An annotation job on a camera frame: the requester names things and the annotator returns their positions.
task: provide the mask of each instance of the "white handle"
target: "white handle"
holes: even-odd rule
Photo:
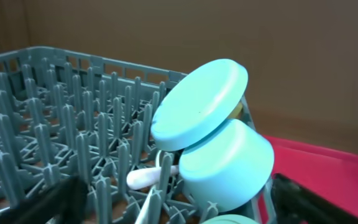
[[[171,166],[171,175],[179,173],[178,166]],[[127,176],[127,185],[132,190],[151,186],[160,180],[161,167],[145,168],[130,171]]]

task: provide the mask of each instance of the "red plastic tray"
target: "red plastic tray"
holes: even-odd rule
[[[273,173],[281,173],[358,217],[358,156],[264,136],[274,148]]]

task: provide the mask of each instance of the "brown backdrop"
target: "brown backdrop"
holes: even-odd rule
[[[0,0],[0,52],[30,45],[181,72],[231,58],[262,134],[358,153],[356,0]]]

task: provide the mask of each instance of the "pink tray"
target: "pink tray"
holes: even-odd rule
[[[358,156],[264,136],[274,148],[273,173],[281,173],[358,217]]]

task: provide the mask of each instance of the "gray plastic dish rack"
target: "gray plastic dish rack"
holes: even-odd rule
[[[86,61],[89,68],[83,69]],[[119,70],[107,75],[108,66]],[[143,80],[127,78],[128,70],[142,72]],[[149,74],[165,82],[148,82]],[[134,223],[148,192],[130,190],[126,175],[153,166],[158,151],[150,139],[153,113],[185,75],[52,47],[1,54],[0,203],[7,205],[0,213],[79,174],[89,184],[90,216],[96,213],[98,223]],[[241,102],[242,120],[254,128],[246,99]],[[163,173],[175,156],[178,152],[164,155]],[[218,215],[214,203],[206,210],[196,206],[179,175],[160,183],[163,187],[150,199],[150,224],[161,223],[162,213],[170,224],[201,223]],[[274,222],[270,186],[271,180],[236,213],[261,222],[258,199],[263,197],[268,223]],[[184,202],[177,200],[180,194]],[[120,201],[126,208],[113,219],[114,204]]]

